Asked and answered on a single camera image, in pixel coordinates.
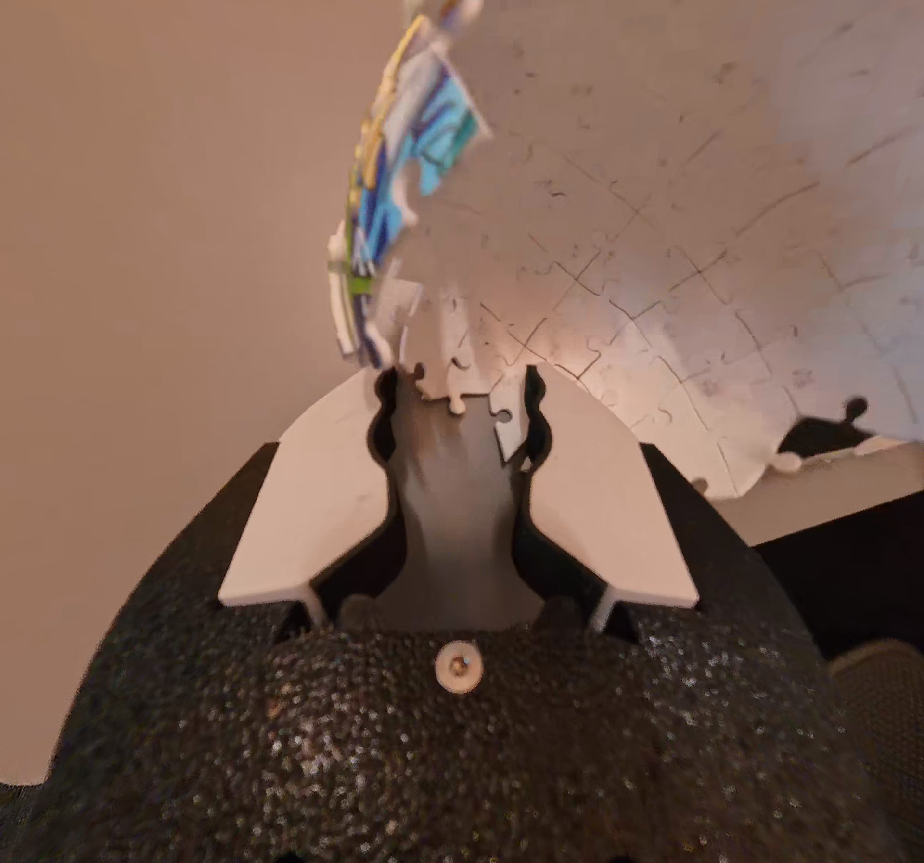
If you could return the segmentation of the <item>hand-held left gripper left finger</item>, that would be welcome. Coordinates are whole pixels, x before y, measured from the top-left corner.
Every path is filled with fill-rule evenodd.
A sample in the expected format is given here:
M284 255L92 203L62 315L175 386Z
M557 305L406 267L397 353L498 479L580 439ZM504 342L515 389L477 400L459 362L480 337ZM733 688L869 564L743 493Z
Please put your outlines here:
M217 594L224 607L299 602L330 624L398 578L407 534L387 470L398 373L362 369L282 434Z

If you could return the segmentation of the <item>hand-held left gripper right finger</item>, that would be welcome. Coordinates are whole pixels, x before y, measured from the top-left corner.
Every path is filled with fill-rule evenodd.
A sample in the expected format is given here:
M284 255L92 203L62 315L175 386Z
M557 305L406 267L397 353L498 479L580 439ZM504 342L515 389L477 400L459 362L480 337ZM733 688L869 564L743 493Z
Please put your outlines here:
M526 368L524 407L519 577L594 633L618 627L628 605L694 610L698 589L632 431L551 365Z

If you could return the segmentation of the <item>colourful cartoon puzzle ball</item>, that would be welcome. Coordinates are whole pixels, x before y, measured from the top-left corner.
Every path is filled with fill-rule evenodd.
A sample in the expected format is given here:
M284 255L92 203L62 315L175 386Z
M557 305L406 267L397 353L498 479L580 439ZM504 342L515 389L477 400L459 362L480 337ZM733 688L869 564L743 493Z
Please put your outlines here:
M336 343L570 378L712 498L922 446L922 0L402 0L328 243Z

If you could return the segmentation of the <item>grey fabric chair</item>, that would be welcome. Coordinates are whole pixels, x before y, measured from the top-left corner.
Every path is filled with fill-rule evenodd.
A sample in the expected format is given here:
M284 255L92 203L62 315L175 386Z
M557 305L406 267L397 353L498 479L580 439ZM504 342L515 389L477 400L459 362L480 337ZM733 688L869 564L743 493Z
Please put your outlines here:
M894 638L840 655L829 675L907 861L923 860L923 657Z

